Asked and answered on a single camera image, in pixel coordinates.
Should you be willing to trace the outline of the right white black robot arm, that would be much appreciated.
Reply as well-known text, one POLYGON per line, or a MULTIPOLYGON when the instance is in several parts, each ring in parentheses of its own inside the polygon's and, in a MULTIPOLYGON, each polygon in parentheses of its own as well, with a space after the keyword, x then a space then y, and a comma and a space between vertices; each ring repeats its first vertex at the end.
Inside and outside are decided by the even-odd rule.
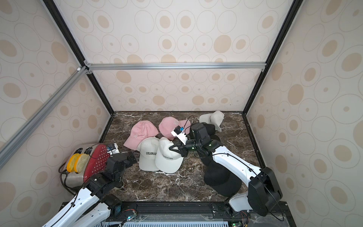
POLYGON ((188 139, 184 128, 177 126, 171 134, 179 139, 179 143, 169 149, 182 157, 187 157, 190 152, 196 152, 201 159, 211 157, 248 187, 246 193, 236 193, 225 202, 227 212, 252 210, 260 216, 271 214, 283 197, 272 169, 261 169, 238 157, 221 142, 211 139, 202 123, 193 124, 191 132, 194 138, 188 139))

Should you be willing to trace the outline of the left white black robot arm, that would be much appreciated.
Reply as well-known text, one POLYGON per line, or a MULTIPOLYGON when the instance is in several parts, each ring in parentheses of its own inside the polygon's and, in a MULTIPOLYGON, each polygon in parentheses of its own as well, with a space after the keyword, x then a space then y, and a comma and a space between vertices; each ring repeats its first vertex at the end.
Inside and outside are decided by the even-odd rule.
POLYGON ((133 152, 110 156, 104 171, 88 179, 74 198, 45 227, 92 227, 122 214, 122 202, 109 192, 120 186, 125 170, 137 160, 133 152))

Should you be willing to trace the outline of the white Colorado cap front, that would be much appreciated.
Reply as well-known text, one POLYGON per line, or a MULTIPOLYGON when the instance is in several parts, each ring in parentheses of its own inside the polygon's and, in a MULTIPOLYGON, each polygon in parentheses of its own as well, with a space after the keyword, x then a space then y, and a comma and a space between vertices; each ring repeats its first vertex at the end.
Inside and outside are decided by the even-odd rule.
POLYGON ((166 137, 162 137, 159 140, 155 165, 160 171, 167 174, 177 172, 183 162, 183 157, 179 153, 169 149, 169 147, 173 145, 174 143, 166 137))

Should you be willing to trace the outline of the white colorado cap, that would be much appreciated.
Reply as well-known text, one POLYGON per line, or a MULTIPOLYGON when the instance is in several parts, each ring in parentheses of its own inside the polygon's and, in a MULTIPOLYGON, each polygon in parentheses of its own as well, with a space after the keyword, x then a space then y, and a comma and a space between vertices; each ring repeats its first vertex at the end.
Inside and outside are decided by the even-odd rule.
POLYGON ((174 143, 166 137, 162 137, 159 140, 155 165, 160 171, 167 174, 177 172, 183 162, 183 157, 179 153, 169 149, 169 147, 173 145, 174 143))
POLYGON ((137 147, 140 152, 139 168, 143 171, 158 171, 155 160, 159 146, 159 139, 149 137, 144 139, 137 147))

